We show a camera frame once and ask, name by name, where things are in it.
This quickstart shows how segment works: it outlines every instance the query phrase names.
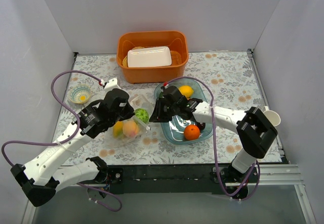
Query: tabletop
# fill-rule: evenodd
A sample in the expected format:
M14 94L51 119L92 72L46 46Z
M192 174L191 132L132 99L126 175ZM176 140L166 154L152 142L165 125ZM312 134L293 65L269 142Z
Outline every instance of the tabletop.
M118 78L120 87L127 91L130 99L143 94L154 104L154 90L157 83L129 84L123 77L116 62L116 55L78 55L73 69L93 74L105 81ZM214 105L230 109L246 110L251 106L264 106L256 77L246 52L199 52L189 53L184 76L203 80L214 93ZM67 93L78 84L87 84L93 92L92 98L84 105L74 104L68 96L64 102L73 110L79 111L91 101L101 99L105 92L98 82L83 74L72 74ZM204 90L207 100L210 96ZM73 115L62 108L55 130L58 137L73 120ZM150 124L151 130L135 141L124 145L107 142L106 133L80 148L65 165L84 162L88 157L100 156L108 165L139 164L205 164L214 162L212 137L188 145L175 145L168 142L160 124ZM239 136L227 129L216 127L217 154L219 163L230 163L241 150ZM261 162L281 162L277 144L273 143Z

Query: yellow fruit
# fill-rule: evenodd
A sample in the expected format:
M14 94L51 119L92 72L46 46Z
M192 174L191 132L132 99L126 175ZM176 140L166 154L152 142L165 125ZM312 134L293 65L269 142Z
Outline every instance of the yellow fruit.
M192 96L194 93L194 90L190 86L181 86L179 91L187 98L190 98L190 96Z
M115 125L112 127L112 135L117 138L123 133L123 125L124 123L122 121L117 121Z
M138 135L139 128L133 120L124 123L123 133L126 137L135 137Z

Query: lemon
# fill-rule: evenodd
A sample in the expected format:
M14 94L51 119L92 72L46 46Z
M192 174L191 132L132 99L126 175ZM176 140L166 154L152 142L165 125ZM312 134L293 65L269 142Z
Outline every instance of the lemon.
M192 96L194 93L194 90L190 86L181 86L179 88L179 91L181 92L182 95L187 97L187 99L190 98L190 96Z
M115 123L115 125L113 126L112 134L115 138L123 133L123 125L124 123L122 121L117 121L117 123Z

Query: orange fruit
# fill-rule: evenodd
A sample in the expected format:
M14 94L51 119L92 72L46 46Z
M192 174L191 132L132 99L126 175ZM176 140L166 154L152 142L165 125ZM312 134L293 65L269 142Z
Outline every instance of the orange fruit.
M196 125L189 125L184 129L183 135L187 140L195 140L199 138L200 130Z

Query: gray floor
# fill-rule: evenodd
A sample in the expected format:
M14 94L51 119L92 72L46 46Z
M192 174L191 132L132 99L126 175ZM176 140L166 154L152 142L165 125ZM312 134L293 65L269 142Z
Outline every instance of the gray floor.
M260 186L243 203L207 193L125 194L113 213L90 202L87 190L69 187L37 208L33 224L52 223L305 223L294 186ZM117 201L105 203L117 207Z

